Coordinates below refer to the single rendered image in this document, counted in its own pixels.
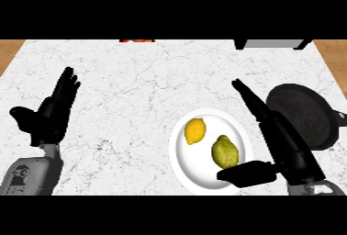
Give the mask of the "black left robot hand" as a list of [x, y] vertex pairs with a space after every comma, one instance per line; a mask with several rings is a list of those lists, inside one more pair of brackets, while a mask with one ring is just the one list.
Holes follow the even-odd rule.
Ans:
[[58, 79], [53, 94], [43, 99], [37, 111], [16, 106], [9, 110], [19, 130], [30, 134], [33, 147], [59, 144], [66, 133], [71, 108], [81, 83], [74, 68], [66, 67]]

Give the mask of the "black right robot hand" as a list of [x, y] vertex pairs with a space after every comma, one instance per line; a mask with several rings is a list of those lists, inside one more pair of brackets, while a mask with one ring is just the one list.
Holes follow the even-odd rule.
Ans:
[[269, 109], [253, 90], [236, 79], [232, 82], [244, 103], [255, 116], [273, 162], [250, 161], [217, 172], [217, 179], [238, 188], [276, 180], [281, 173], [289, 185], [306, 185], [325, 179], [322, 168], [298, 131], [284, 115]]

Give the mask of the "black frying pan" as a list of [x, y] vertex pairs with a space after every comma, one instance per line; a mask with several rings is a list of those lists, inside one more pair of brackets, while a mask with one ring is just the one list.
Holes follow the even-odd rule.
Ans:
[[334, 146], [338, 129], [347, 128], [347, 113], [337, 111], [310, 88], [298, 84], [278, 85], [269, 92], [266, 104], [282, 113], [313, 151]]

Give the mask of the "white plate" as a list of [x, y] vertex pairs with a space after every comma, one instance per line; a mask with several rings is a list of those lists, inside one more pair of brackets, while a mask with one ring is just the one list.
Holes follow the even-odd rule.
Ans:
[[[207, 124], [207, 134], [192, 145], [185, 137], [185, 127], [193, 118], [201, 118]], [[245, 129], [236, 119], [220, 109], [198, 108], [177, 121], [170, 137], [170, 160], [176, 178], [180, 184], [196, 196], [232, 196], [239, 189], [226, 181], [217, 179], [223, 169], [211, 157], [211, 146], [224, 135], [239, 150], [239, 163], [254, 159], [253, 145]]]

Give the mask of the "yellow lemon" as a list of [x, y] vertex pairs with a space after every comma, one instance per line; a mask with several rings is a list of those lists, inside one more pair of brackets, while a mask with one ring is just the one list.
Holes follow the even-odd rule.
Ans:
[[202, 118], [193, 118], [185, 127], [185, 137], [188, 144], [192, 145], [193, 143], [199, 142], [207, 133], [207, 124]]

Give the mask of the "green lime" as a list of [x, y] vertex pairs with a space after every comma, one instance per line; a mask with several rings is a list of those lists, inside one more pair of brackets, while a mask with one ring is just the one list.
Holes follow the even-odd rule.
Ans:
[[211, 146], [211, 157], [223, 168], [232, 168], [239, 164], [239, 150], [230, 139], [222, 135]]

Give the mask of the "grey appliance with black legs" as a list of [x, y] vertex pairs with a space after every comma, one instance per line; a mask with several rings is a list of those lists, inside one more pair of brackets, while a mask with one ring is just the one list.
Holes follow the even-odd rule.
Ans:
[[292, 48], [301, 50], [312, 42], [310, 39], [236, 39], [238, 50], [245, 48]]

